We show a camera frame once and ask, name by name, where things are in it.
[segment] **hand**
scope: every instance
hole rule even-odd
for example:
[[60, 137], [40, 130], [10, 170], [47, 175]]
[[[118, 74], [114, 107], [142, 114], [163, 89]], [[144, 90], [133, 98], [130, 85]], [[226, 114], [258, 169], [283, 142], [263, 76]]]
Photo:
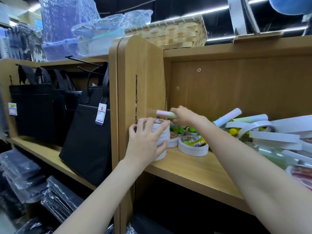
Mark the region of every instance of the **hand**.
[[124, 159], [139, 165], [142, 171], [167, 149], [167, 140], [163, 141], [159, 147], [157, 147], [157, 142], [160, 135], [170, 125], [170, 121], [162, 123], [155, 132], [152, 132], [153, 124], [153, 118], [141, 118], [137, 125], [133, 124], [129, 128], [129, 143]]
[[195, 112], [179, 106], [178, 108], [171, 108], [170, 112], [173, 112], [177, 115], [178, 119], [174, 119], [174, 123], [180, 126], [192, 126], [194, 127], [194, 122], [200, 117]]

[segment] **wicker basket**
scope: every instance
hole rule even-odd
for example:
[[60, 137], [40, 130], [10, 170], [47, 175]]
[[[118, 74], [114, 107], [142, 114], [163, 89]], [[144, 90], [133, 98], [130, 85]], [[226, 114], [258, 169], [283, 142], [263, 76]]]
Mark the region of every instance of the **wicker basket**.
[[126, 35], [140, 35], [162, 49], [200, 47], [207, 41], [207, 31], [201, 15], [132, 27], [124, 32]]

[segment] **hang tag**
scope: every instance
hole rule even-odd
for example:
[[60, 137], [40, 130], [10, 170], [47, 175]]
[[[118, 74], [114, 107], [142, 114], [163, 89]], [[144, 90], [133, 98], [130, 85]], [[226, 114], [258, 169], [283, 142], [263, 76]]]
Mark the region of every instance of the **hang tag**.
[[17, 116], [18, 115], [18, 110], [16, 108], [15, 103], [8, 103], [9, 105], [9, 114], [12, 116]]
[[99, 104], [98, 113], [96, 116], [96, 124], [103, 126], [106, 114], [106, 104]]

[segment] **black ceiling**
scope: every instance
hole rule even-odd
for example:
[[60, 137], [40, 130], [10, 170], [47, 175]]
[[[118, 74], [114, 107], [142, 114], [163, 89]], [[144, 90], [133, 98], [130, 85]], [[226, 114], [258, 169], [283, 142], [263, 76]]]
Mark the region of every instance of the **black ceiling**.
[[[137, 9], [151, 9], [154, 11], [152, 21], [227, 5], [227, 0], [95, 0], [95, 2], [99, 13], [103, 13], [100, 14], [101, 17]], [[268, 1], [252, 4], [251, 7], [261, 31], [298, 26], [302, 19], [302, 15], [289, 16], [277, 13]], [[233, 34], [229, 10], [205, 14], [203, 18], [209, 31], [209, 37]]]

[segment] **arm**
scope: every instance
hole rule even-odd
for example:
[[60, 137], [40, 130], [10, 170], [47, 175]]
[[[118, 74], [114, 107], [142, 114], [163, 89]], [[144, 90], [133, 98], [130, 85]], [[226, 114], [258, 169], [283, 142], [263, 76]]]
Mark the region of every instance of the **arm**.
[[170, 121], [154, 133], [154, 120], [144, 119], [129, 128], [129, 143], [125, 158], [119, 162], [103, 183], [72, 213], [54, 234], [103, 234], [122, 198], [143, 172], [167, 148], [167, 141], [157, 147], [161, 133]]
[[174, 122], [194, 127], [209, 144], [241, 195], [274, 234], [312, 233], [312, 193], [271, 161], [180, 106]]

